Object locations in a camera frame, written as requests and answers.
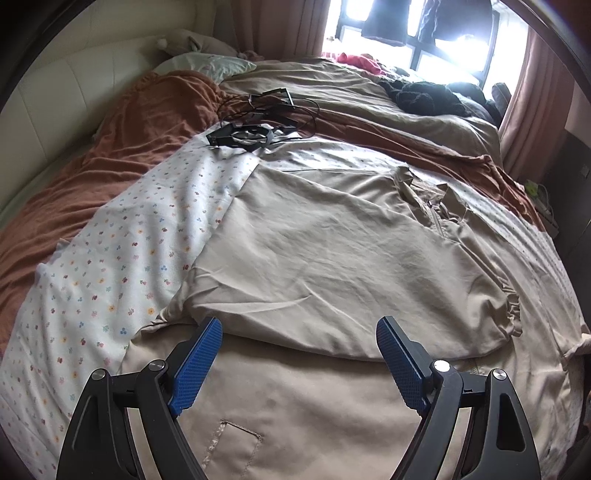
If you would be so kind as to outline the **beige jacket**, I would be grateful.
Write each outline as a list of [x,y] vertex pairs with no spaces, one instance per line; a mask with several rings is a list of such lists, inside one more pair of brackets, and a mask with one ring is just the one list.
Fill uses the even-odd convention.
[[256,167],[122,369],[217,317],[221,351],[179,419],[208,477],[387,479],[419,416],[377,346],[386,315],[460,370],[505,370],[543,477],[559,475],[590,333],[551,239],[404,168]]

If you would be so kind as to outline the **beige duvet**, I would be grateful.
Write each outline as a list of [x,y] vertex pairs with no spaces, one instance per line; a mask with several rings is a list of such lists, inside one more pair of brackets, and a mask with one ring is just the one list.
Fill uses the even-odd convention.
[[478,117],[419,116],[404,112],[376,82],[356,67],[324,59],[262,61],[256,69],[232,76],[221,88],[233,94],[259,93],[284,87],[297,99],[311,99],[322,114],[337,112],[450,148],[466,156],[487,154],[501,163],[498,129]]

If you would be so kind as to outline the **pink curtain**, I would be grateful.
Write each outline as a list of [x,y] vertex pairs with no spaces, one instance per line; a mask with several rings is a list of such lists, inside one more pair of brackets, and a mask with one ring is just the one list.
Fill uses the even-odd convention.
[[500,129],[503,168],[514,179],[539,182],[562,140],[574,78],[534,31],[528,31],[519,82]]
[[229,2],[238,50],[266,60],[322,54],[328,0],[240,0]]

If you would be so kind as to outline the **white floral bed sheet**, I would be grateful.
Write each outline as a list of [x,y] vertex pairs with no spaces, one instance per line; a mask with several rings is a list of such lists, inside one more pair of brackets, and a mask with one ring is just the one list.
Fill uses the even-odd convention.
[[250,154],[214,149],[204,136],[194,137],[102,206],[35,269],[1,364],[1,426],[34,478],[55,477],[91,372],[124,372],[130,342],[176,294],[259,166],[379,174],[404,168],[509,211],[458,180],[346,143],[304,140]]

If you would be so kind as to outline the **right pink curtain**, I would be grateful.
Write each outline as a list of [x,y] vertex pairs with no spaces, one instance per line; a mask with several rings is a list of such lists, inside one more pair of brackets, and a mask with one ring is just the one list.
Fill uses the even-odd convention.
[[534,31],[528,31],[519,82],[500,129],[503,168],[514,179],[539,182],[562,140],[574,78]]

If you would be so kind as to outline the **rust brown blanket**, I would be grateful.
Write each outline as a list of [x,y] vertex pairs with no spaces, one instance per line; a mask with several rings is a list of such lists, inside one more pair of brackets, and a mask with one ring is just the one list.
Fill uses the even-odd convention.
[[[233,94],[199,73],[148,73],[122,94],[85,153],[17,208],[1,229],[1,345],[8,345],[37,265],[72,239],[105,203],[166,160],[194,135],[236,110]],[[402,131],[337,112],[320,114],[322,137],[369,147],[461,180],[536,227],[543,225],[517,183],[487,155],[466,156]]]

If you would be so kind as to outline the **window frame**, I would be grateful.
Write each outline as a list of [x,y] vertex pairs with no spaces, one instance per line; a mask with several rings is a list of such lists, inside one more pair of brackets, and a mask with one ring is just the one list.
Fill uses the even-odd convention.
[[483,87],[500,27],[493,1],[335,1],[335,52],[367,53],[430,80]]

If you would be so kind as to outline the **light green pillow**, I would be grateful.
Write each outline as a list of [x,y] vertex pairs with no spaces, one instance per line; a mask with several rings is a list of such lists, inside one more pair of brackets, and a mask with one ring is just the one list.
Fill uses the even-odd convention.
[[220,84],[233,76],[255,71],[256,64],[238,57],[190,52],[174,56],[153,69],[158,75],[184,70],[200,73]]

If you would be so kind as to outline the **pink red garment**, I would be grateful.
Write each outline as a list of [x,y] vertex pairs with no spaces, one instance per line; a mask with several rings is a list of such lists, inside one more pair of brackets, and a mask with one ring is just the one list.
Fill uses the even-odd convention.
[[354,66],[373,75],[380,76],[384,74],[384,70],[381,68],[380,64],[373,58],[367,56],[341,53],[335,61],[341,64]]

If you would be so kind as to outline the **cream padded headboard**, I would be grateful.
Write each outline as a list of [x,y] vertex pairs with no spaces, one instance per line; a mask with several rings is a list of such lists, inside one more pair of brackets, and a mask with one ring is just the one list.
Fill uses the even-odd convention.
[[214,1],[95,1],[44,48],[1,111],[1,203],[80,138],[166,55],[178,29],[213,32]]

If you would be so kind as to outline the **left pink curtain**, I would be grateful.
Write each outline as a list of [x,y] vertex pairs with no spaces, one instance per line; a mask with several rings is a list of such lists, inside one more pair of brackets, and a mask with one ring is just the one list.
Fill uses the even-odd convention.
[[240,0],[229,2],[238,50],[266,60],[322,54],[328,0]]

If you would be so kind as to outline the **black clothing pile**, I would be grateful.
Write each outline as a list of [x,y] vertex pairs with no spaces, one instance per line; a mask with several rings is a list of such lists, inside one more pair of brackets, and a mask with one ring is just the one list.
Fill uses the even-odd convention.
[[502,114],[482,89],[474,84],[438,84],[427,81],[381,80],[389,98],[404,112],[420,116],[455,115],[478,117],[500,126]]

